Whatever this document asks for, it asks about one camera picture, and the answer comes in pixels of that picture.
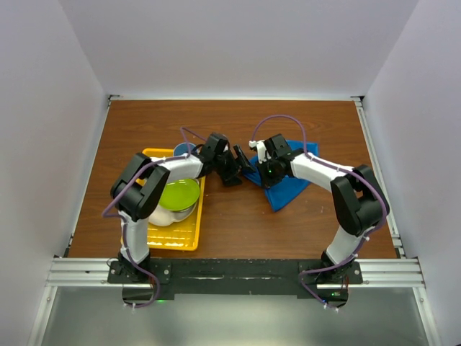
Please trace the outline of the blue cloth napkin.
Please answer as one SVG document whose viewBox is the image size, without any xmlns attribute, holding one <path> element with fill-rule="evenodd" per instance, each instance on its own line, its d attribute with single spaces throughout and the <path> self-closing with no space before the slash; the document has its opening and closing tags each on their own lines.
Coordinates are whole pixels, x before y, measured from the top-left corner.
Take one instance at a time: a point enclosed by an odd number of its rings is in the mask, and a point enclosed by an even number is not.
<svg viewBox="0 0 461 346">
<path fill-rule="evenodd" d="M 303 148 L 302 141 L 295 140 L 286 140 L 288 145 L 292 150 Z M 306 148 L 309 152 L 314 155 L 319 155 L 319 147 L 317 142 L 307 142 Z M 256 163 L 258 162 L 257 155 L 249 159 L 251 165 L 256 168 Z M 304 191 L 308 185 L 309 181 L 304 179 L 298 179 L 294 177 L 284 177 L 284 179 L 269 189 L 265 189 L 262 186 L 261 177 L 257 172 L 243 173 L 244 177 L 250 182 L 253 182 L 256 186 L 261 187 L 266 195 L 267 200 L 274 212 L 282 210 L 285 206 L 291 203 L 302 191 Z"/>
</svg>

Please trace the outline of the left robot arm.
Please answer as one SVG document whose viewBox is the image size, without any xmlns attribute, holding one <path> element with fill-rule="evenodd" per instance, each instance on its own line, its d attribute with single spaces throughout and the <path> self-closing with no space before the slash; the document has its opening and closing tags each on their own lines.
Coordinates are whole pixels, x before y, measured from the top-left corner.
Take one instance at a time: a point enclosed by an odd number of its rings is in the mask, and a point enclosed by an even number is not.
<svg viewBox="0 0 461 346">
<path fill-rule="evenodd" d="M 112 202 L 103 216 L 118 217 L 122 245 L 118 262 L 125 276 L 134 283 L 158 286 L 151 272 L 147 245 L 148 217 L 158 206 L 168 183 L 180 179 L 199 179 L 216 172 L 226 187 L 241 184 L 240 174 L 255 168 L 239 145 L 230 145 L 220 133 L 212 133 L 197 149 L 179 156 L 152 159 L 137 153 L 110 190 Z"/>
</svg>

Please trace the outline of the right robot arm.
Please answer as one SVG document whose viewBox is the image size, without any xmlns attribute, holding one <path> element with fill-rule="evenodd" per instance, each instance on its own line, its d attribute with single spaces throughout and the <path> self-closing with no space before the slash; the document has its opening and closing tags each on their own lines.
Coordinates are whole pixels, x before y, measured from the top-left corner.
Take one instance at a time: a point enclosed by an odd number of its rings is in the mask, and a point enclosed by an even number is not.
<svg viewBox="0 0 461 346">
<path fill-rule="evenodd" d="M 354 168 L 334 164 L 305 147 L 293 150 L 280 134 L 251 141 L 249 145 L 257 154 L 256 168 L 263 187 L 273 187 L 283 178 L 292 177 L 331 193 L 339 229 L 322 254 L 321 266 L 300 275 L 322 275 L 329 283 L 339 282 L 369 234 L 378 230 L 389 214 L 388 202 L 374 172 L 367 165 Z"/>
</svg>

